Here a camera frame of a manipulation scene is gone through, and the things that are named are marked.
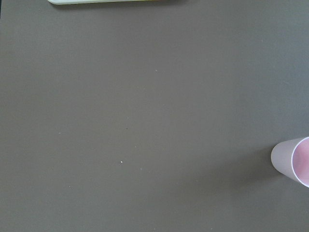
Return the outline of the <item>pink plastic cup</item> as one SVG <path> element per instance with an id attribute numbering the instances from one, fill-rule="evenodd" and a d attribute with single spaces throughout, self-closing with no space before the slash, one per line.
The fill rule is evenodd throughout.
<path id="1" fill-rule="evenodd" d="M 281 142 L 271 151 L 274 168 L 288 178 L 309 186 L 309 138 Z"/>

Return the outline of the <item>cream plastic tray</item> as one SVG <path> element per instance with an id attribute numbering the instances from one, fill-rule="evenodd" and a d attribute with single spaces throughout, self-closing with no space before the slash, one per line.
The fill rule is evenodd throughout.
<path id="1" fill-rule="evenodd" d="M 54 5 L 89 4 L 89 3 L 110 3 L 110 2 L 135 2 L 150 0 L 48 0 Z"/>

